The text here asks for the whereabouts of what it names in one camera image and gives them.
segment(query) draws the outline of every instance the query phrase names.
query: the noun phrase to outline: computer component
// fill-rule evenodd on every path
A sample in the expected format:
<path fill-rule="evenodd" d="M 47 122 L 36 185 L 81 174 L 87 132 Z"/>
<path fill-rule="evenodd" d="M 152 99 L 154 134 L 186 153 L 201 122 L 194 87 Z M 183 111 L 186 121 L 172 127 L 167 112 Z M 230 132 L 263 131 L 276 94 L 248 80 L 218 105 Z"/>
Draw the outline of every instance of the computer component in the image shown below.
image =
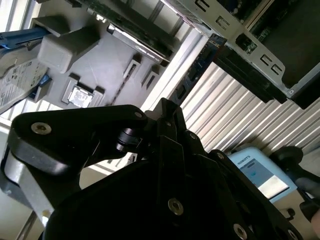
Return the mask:
<path fill-rule="evenodd" d="M 291 99 L 305 109 L 320 97 L 319 1 L 163 2 L 205 36 L 224 37 L 214 62 L 264 102 Z"/>
<path fill-rule="evenodd" d="M 157 63 L 167 65 L 179 40 L 119 0 L 78 0 L 112 25 L 108 32 Z"/>
<path fill-rule="evenodd" d="M 61 101 L 67 105 L 72 104 L 78 108 L 99 107 L 105 90 L 97 86 L 95 89 L 79 82 L 80 77 L 71 73 Z"/>
<path fill-rule="evenodd" d="M 0 50 L 0 113 L 30 95 L 48 68 L 37 60 L 40 46 Z"/>

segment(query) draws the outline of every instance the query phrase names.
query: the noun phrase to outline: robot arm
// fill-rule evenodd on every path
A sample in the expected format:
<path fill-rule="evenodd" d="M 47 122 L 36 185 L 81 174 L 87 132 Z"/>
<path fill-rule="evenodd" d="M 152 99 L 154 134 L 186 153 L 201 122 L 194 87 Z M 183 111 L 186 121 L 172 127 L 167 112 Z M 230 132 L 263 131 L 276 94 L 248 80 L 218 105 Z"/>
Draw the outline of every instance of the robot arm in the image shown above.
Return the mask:
<path fill-rule="evenodd" d="M 130 164 L 80 190 L 84 167 L 128 152 Z M 146 113 L 124 105 L 19 115 L 0 183 L 36 212 L 44 240 L 302 240 L 223 152 L 205 152 L 164 98 Z"/>

